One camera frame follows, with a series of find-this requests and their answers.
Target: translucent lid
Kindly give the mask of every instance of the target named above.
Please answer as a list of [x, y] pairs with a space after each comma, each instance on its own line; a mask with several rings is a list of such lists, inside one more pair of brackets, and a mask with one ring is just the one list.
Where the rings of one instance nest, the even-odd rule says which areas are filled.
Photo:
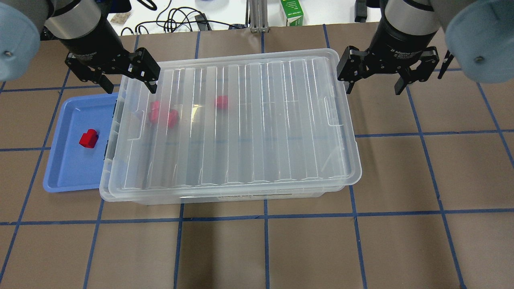
[[107, 201], [335, 191], [361, 166], [337, 53], [159, 63], [156, 94], [124, 77], [100, 191]]

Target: green and white carton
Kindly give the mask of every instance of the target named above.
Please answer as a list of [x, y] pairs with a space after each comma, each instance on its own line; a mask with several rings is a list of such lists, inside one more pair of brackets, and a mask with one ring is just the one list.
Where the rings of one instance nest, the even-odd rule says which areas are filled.
[[282, 3], [282, 18], [286, 26], [302, 26], [303, 10], [299, 0], [280, 0]]

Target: white background surface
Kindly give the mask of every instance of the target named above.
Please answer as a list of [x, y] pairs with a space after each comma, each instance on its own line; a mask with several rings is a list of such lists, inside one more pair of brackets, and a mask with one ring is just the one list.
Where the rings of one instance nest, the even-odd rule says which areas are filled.
[[[132, 4], [132, 15], [128, 18], [125, 25], [112, 23], [112, 26], [118, 34], [121, 33], [123, 27], [134, 27], [143, 22], [151, 21], [157, 18], [169, 3], [169, 0], [154, 0], [157, 5], [157, 11], [152, 11], [138, 3], [137, 0], [130, 0]], [[303, 25], [319, 25], [319, 24], [335, 24], [335, 23], [353, 23], [354, 22], [354, 5], [355, 0], [300, 0], [305, 19]], [[284, 26], [280, 10], [280, 0], [268, 0], [268, 24], [269, 26]], [[178, 8], [182, 6], [192, 7], [205, 13], [207, 19], [225, 22], [229, 24], [244, 24], [246, 16], [246, 0], [172, 0], [170, 8]], [[175, 20], [181, 21], [183, 16], [181, 13], [175, 14]], [[194, 15], [190, 16], [190, 20], [194, 21]], [[161, 15], [160, 20], [165, 21], [168, 12]], [[380, 9], [368, 8], [367, 22], [380, 20]], [[225, 30], [226, 25], [211, 23], [214, 30]], [[198, 30], [196, 23], [191, 24], [193, 30]], [[145, 24], [150, 33], [163, 33], [162, 28], [155, 24]], [[189, 31], [189, 28], [181, 27], [179, 31]]]

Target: tabletop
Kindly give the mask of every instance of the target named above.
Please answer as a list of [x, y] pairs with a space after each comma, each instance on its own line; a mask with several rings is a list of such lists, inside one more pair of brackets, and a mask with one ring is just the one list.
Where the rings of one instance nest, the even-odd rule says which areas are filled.
[[[347, 45], [375, 23], [131, 35], [157, 61]], [[446, 52], [444, 34], [433, 40]], [[47, 193], [61, 104], [101, 94], [44, 42], [0, 88], [0, 288], [511, 288], [514, 81], [452, 63], [395, 96], [398, 75], [348, 95], [362, 179], [318, 198], [145, 206]], [[121, 77], [110, 77], [119, 87]]]

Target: container lid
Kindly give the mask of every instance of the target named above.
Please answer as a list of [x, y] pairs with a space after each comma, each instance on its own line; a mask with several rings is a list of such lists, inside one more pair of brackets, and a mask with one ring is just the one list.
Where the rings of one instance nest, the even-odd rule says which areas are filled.
[[[46, 191], [99, 187], [117, 97], [118, 94], [80, 96], [63, 103], [43, 180]], [[86, 148], [79, 142], [88, 138], [82, 136], [91, 129], [98, 140], [93, 148]]]
[[161, 62], [155, 94], [124, 77], [100, 194], [180, 203], [354, 184], [361, 166], [338, 61], [313, 49]]

